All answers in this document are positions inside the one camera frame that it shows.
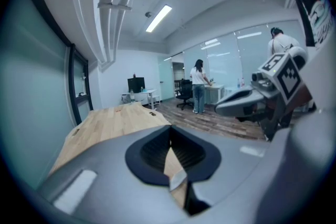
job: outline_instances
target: jeans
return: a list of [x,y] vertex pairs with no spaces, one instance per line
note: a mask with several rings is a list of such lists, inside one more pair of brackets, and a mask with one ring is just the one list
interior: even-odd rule
[[193,85],[194,112],[203,113],[204,111],[204,84]]

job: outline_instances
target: woman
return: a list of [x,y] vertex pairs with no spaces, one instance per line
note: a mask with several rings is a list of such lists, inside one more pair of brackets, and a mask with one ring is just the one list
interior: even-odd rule
[[193,94],[194,94],[194,110],[195,114],[204,112],[204,81],[206,81],[210,86],[211,83],[205,76],[203,69],[203,61],[197,60],[195,67],[190,71],[190,77],[193,79]]

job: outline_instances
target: water bottle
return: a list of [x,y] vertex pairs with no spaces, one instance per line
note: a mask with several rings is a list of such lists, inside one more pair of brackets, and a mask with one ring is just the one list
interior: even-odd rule
[[133,90],[130,91],[130,96],[131,96],[131,103],[134,103],[135,102],[135,95],[134,95]]

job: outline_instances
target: computer monitor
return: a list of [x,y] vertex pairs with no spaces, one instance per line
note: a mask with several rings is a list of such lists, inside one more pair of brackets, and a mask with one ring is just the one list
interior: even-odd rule
[[128,90],[133,90],[134,93],[141,92],[141,87],[145,89],[144,78],[131,78],[128,79]]

